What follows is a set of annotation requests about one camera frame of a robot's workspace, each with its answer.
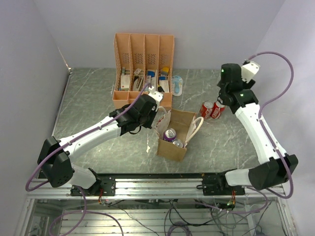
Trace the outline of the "red cola can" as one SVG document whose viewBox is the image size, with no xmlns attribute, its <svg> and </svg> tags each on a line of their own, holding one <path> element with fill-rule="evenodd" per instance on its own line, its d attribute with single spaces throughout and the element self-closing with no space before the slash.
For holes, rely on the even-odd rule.
<svg viewBox="0 0 315 236">
<path fill-rule="evenodd" d="M 204 119 L 208 119 L 212 113 L 213 107 L 214 107 L 213 102 L 211 102 L 209 100 L 204 101 L 201 104 L 201 107 L 199 110 L 199 116 L 203 117 Z"/>
<path fill-rule="evenodd" d="M 216 101 L 214 103 L 210 117 L 213 119 L 218 119 L 224 110 L 225 110 L 225 106 L 221 104 L 219 101 Z"/>
</svg>

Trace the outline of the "patterned canvas tote bag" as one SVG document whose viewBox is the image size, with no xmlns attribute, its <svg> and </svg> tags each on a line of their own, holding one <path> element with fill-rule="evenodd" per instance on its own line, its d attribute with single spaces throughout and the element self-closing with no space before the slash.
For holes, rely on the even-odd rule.
<svg viewBox="0 0 315 236">
<path fill-rule="evenodd" d="M 181 162 L 187 152 L 190 140 L 196 135 L 204 122 L 196 113 L 171 109 L 155 125 L 158 136 L 157 155 Z"/>
</svg>

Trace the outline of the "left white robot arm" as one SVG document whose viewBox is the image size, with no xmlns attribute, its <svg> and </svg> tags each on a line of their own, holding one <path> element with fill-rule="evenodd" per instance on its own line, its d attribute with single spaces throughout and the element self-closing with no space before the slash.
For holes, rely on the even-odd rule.
<svg viewBox="0 0 315 236">
<path fill-rule="evenodd" d="M 57 188 L 68 183 L 80 186 L 89 195 L 97 194 L 101 180 L 96 172 L 76 166 L 73 160 L 110 139 L 151 128 L 162 99 L 159 92 L 143 94 L 133 104 L 112 111 L 90 128 L 60 140 L 46 139 L 37 162 L 51 186 Z"/>
</svg>

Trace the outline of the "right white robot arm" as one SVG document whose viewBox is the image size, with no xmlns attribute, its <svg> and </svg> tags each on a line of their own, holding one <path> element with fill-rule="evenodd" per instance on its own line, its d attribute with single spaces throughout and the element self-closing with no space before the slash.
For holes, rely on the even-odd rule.
<svg viewBox="0 0 315 236">
<path fill-rule="evenodd" d="M 242 66 L 235 63 L 221 66 L 218 102 L 228 106 L 244 126 L 259 161 L 258 166 L 250 169 L 227 171 L 225 178 L 217 182 L 218 191 L 224 195 L 238 185 L 263 190 L 291 181 L 298 164 L 296 155 L 289 155 L 280 145 L 261 114 L 258 99 L 251 89 L 259 68 L 253 61 Z"/>
</svg>

